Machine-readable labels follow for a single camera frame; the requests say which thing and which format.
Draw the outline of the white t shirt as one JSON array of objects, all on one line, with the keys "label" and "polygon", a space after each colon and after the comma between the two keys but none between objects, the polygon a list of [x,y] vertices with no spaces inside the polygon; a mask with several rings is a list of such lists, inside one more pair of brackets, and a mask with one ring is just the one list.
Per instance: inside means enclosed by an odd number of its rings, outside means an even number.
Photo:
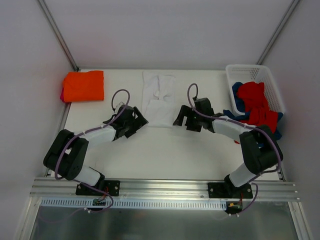
[{"label": "white t shirt", "polygon": [[144,71],[141,113],[149,127],[170,128],[176,110],[176,77]]}]

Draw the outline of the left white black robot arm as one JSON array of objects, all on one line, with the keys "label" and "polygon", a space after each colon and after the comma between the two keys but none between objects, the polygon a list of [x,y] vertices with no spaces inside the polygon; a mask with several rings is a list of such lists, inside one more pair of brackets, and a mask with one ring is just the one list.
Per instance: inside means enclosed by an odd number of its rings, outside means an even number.
[{"label": "left white black robot arm", "polygon": [[46,153],[43,164],[58,179],[78,182],[76,194],[102,196],[119,194],[120,182],[108,183],[98,170],[84,164],[87,151],[122,137],[130,138],[149,122],[137,107],[121,105],[102,125],[78,134],[61,130]]}]

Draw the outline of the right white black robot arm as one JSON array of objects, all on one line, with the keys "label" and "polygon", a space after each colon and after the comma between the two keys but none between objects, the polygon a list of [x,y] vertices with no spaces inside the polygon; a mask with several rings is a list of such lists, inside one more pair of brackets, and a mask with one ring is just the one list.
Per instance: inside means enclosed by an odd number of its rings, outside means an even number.
[{"label": "right white black robot arm", "polygon": [[188,131],[193,132],[205,129],[240,144],[243,163],[223,182],[208,184],[210,198],[252,198],[249,183],[261,174],[270,173],[271,167],[279,167],[283,160],[283,153],[267,125],[246,125],[222,113],[215,113],[208,98],[195,99],[194,107],[182,105],[173,125],[185,125]]}]

